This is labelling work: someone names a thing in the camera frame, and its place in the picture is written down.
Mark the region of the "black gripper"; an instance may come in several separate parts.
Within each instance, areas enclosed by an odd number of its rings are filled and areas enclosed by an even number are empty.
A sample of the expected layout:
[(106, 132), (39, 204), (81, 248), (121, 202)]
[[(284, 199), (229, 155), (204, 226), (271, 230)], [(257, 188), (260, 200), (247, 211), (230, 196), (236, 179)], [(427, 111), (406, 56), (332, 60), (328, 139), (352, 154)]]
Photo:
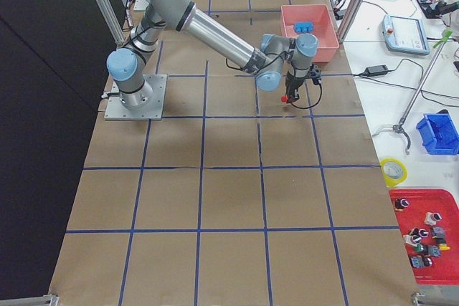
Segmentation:
[(295, 75), (296, 72), (297, 70), (293, 72), (288, 71), (285, 77), (285, 102), (289, 102), (290, 104), (300, 99), (298, 89), (310, 77), (309, 71), (299, 71), (298, 76)]

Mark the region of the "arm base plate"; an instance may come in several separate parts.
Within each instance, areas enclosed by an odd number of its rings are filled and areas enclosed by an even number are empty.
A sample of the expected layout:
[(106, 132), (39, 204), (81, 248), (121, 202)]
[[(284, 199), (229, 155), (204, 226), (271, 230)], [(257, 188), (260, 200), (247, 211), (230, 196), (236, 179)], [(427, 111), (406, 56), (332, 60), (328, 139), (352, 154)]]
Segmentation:
[(168, 75), (143, 75), (143, 87), (135, 93), (120, 92), (116, 83), (103, 97), (108, 100), (106, 120), (161, 120)]

